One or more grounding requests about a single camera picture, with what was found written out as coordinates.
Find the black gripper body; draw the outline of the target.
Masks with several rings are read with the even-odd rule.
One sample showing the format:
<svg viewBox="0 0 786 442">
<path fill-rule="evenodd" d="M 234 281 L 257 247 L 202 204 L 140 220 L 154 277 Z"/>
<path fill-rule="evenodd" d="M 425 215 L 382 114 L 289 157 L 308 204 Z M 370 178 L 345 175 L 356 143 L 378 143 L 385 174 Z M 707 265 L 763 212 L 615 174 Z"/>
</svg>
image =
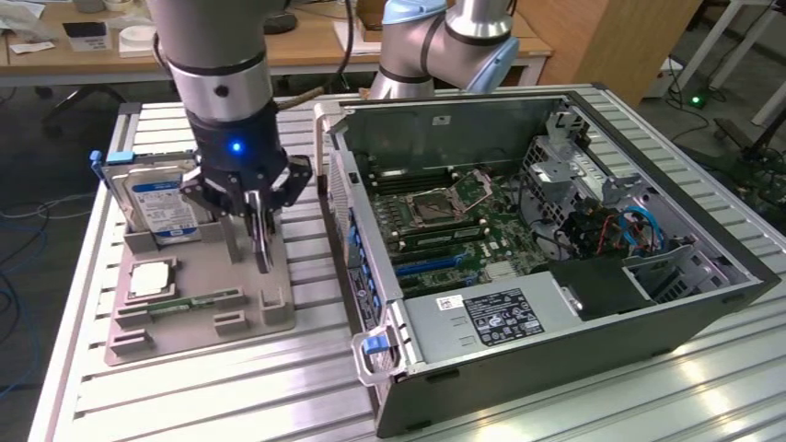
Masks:
<svg viewBox="0 0 786 442">
<path fill-rule="evenodd" d="M 250 191 L 268 195 L 286 166 L 276 114 L 273 103 L 250 117 L 232 122 L 208 121 L 186 111 L 201 173 L 230 195 Z"/>
</svg>

